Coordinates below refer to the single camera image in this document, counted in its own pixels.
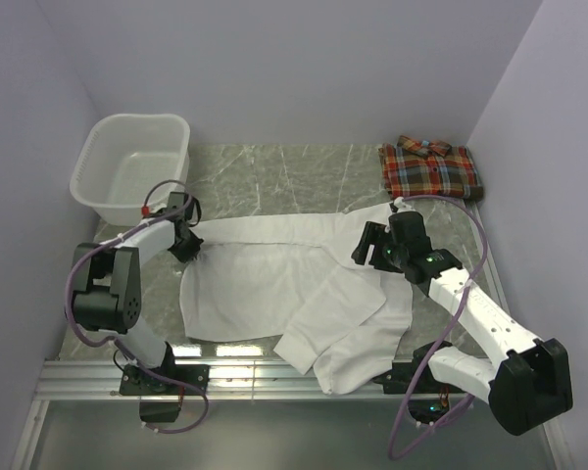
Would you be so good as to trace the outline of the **white long sleeve shirt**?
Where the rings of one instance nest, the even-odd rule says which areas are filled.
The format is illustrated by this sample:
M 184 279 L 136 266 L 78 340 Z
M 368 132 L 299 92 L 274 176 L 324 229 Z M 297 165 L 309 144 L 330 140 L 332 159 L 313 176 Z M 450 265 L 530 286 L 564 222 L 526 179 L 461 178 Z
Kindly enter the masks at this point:
M 186 335 L 211 342 L 276 338 L 275 353 L 313 372 L 328 395 L 390 370 L 412 324 L 404 276 L 351 255 L 380 204 L 348 213 L 292 213 L 202 222 L 203 244 L 180 281 Z

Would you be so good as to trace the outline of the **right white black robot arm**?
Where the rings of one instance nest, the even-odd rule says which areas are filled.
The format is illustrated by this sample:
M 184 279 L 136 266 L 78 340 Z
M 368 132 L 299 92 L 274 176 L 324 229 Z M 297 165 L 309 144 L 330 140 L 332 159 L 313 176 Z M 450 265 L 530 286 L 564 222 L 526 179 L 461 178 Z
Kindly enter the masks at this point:
M 544 341 L 516 323 L 454 255 L 433 248 L 420 213 L 397 211 L 385 224 L 367 222 L 352 259 L 403 274 L 452 314 L 485 354 L 466 354 L 443 338 L 416 350 L 408 395 L 417 388 L 459 389 L 486 402 L 497 422 L 514 436 L 571 410 L 573 393 L 563 344 Z

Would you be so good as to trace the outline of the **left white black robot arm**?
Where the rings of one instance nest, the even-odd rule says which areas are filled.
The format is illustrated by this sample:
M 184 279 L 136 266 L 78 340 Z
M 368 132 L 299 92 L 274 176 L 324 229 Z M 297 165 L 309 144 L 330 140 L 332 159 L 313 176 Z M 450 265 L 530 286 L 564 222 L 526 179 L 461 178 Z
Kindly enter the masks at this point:
M 193 233 L 202 218 L 200 202 L 183 192 L 170 193 L 163 209 L 144 210 L 141 222 L 103 243 L 86 242 L 74 250 L 65 287 L 65 315 L 90 348 L 112 342 L 143 371 L 143 382 L 156 394 L 177 382 L 172 347 L 141 317 L 141 268 L 154 256 L 171 253 L 187 263 L 203 240 Z

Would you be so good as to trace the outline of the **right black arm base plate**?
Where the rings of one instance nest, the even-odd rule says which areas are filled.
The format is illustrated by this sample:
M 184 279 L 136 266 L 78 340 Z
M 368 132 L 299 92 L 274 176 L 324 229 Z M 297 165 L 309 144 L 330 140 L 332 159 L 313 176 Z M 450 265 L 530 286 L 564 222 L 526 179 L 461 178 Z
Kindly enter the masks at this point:
M 372 382 L 382 387 L 384 395 L 403 395 L 416 370 L 417 366 L 412 363 L 394 362 L 390 370 L 374 377 Z M 451 410 L 450 395 L 461 393 L 455 386 L 436 381 L 426 368 L 416 383 L 414 394 L 433 395 L 433 398 L 411 398 L 408 403 L 409 415 L 417 424 L 433 424 Z

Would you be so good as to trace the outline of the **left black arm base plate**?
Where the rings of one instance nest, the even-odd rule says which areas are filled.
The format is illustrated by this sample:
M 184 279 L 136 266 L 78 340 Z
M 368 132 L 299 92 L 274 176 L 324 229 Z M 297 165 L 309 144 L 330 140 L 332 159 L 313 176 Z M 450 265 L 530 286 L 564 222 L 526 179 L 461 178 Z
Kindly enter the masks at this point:
M 179 417 L 184 401 L 198 398 L 203 401 L 203 410 L 190 425 L 179 429 L 163 429 L 162 434 L 179 434 L 199 426 L 209 412 L 207 388 L 210 366 L 206 364 L 176 365 L 171 377 L 162 380 L 143 369 L 126 365 L 123 368 L 119 387 L 121 397 L 139 399 L 140 420 L 152 430 L 160 424 L 173 424 Z

